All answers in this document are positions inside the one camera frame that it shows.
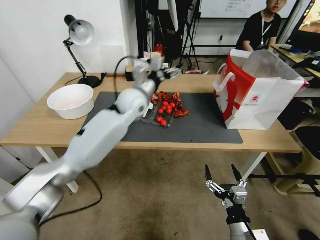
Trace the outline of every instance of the lanyard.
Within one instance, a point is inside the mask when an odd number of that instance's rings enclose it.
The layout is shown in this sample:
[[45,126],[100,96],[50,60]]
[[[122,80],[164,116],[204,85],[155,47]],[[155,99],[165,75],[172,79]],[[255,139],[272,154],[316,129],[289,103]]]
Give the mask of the lanyard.
[[269,25],[269,27],[267,27],[267,29],[266,29],[265,31],[263,31],[263,28],[264,28],[264,15],[263,15],[263,10],[262,10],[260,13],[261,13],[261,17],[262,17],[261,45],[264,45],[263,35],[270,29],[272,23]]

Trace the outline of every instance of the gray mat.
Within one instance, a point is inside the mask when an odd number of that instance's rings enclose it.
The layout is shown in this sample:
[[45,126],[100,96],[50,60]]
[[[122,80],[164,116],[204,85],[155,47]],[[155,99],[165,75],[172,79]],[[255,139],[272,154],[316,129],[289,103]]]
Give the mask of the gray mat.
[[[227,129],[212,93],[180,93],[183,107],[190,115],[174,118],[172,125],[163,128],[152,123],[137,121],[130,125],[122,139],[125,142],[195,142],[195,143],[242,143],[236,129]],[[114,103],[113,92],[100,92],[93,110],[83,125],[100,110]]]

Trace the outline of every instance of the wooden table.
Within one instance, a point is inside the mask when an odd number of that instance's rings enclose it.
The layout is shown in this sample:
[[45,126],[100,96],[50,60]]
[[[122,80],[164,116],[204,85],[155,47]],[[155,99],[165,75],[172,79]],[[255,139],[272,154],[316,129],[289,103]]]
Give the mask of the wooden table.
[[[51,147],[68,147],[72,137],[81,129],[86,116],[66,120],[59,117],[47,107],[48,96],[65,82],[79,76],[79,73],[66,73],[0,140],[2,145],[35,146],[43,157],[52,162],[57,159]],[[218,75],[181,75],[167,80],[160,85],[159,91],[167,92],[213,92],[212,82]],[[132,87],[133,82],[125,78],[117,78],[118,91]],[[111,78],[105,78],[103,83],[94,88],[94,99],[101,91],[112,92]],[[250,151],[251,156],[241,169],[244,179],[254,170],[267,152],[300,152],[300,147],[278,120],[269,130],[239,130],[242,144],[233,143],[160,143],[160,142],[119,142],[116,148],[121,149],[167,149],[167,150],[217,150],[217,151]],[[76,192],[78,185],[70,183],[69,188]]]
[[[290,54],[287,50],[280,49],[281,44],[276,44],[271,47],[275,50],[276,53],[280,53],[281,55],[285,56],[287,59],[292,61],[294,64],[302,62],[303,60],[305,60],[308,57],[314,57],[314,56],[304,54],[304,53]],[[317,71],[312,70],[310,68],[303,68],[303,69],[305,69],[307,72],[309,72],[312,76],[320,78],[320,72],[317,72]]]

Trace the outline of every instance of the cherry tomato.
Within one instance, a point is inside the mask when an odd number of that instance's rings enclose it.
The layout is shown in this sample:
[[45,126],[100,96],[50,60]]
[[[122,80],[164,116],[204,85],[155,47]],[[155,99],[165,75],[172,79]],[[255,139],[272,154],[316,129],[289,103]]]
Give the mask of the cherry tomato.
[[166,125],[167,125],[167,121],[163,119],[163,120],[161,121],[161,125],[162,125],[162,126],[166,126]]

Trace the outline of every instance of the monitor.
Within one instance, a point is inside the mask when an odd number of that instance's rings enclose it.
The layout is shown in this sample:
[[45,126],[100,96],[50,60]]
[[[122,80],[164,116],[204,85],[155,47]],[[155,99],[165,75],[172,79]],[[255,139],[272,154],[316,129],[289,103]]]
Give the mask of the monitor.
[[320,50],[320,0],[311,0],[287,41],[294,47]]

